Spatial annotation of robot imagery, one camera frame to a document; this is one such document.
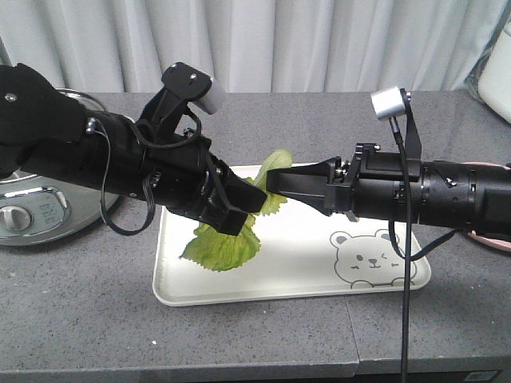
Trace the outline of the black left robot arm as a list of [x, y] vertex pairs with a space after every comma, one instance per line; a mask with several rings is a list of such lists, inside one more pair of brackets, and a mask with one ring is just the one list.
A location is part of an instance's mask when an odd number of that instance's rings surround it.
[[1, 175], [17, 170], [129, 196], [237, 235], [266, 194], [210, 152], [202, 128], [179, 134], [191, 105], [215, 113], [222, 90], [177, 62], [138, 120], [87, 109], [27, 65], [1, 68]]

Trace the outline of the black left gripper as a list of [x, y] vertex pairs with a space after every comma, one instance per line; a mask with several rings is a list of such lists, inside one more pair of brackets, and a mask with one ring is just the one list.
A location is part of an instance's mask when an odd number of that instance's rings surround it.
[[178, 148], [133, 143], [131, 196], [238, 235], [247, 213], [260, 212], [267, 195], [210, 153], [210, 143], [203, 137]]

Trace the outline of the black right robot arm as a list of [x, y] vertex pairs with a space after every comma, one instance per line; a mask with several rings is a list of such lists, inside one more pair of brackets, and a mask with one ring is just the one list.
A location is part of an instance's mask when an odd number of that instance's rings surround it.
[[[409, 164], [412, 221], [421, 225], [510, 238], [510, 171], [448, 161]], [[351, 161], [279, 168], [267, 174], [268, 191], [305, 203], [324, 215], [403, 222], [406, 195], [397, 153], [358, 144]]]

